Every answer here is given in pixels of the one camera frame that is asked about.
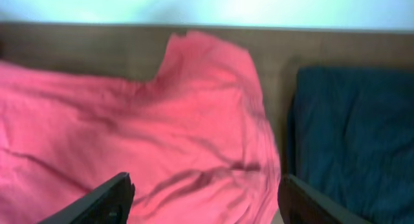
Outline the orange soccer t-shirt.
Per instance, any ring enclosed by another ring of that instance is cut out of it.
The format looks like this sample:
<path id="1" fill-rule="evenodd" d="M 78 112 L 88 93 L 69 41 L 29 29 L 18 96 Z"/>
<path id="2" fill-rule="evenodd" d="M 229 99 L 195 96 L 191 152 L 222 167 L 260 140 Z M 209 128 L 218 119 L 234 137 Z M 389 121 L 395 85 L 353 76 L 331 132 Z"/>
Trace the orange soccer t-shirt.
<path id="1" fill-rule="evenodd" d="M 1 63 L 1 222 L 36 223 L 120 172 L 130 223 L 270 223 L 279 155 L 247 50 L 172 35 L 154 79 Z"/>

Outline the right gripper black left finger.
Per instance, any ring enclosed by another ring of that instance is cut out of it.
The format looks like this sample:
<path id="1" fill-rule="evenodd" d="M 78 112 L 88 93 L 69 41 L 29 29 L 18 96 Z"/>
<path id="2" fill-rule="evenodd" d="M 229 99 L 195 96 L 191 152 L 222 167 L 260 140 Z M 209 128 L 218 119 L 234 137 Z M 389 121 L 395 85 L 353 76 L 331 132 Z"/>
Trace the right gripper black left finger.
<path id="1" fill-rule="evenodd" d="M 135 186 L 127 172 L 121 172 L 41 221 L 41 224 L 126 224 Z"/>

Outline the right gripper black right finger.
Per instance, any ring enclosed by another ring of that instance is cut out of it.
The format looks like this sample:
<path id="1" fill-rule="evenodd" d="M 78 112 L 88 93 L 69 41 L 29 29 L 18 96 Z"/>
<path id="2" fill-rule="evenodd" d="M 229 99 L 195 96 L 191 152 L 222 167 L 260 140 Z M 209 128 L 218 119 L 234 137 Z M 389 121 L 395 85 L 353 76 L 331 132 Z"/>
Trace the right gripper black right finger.
<path id="1" fill-rule="evenodd" d="M 290 174 L 281 178 L 278 205 L 285 224 L 369 224 Z"/>

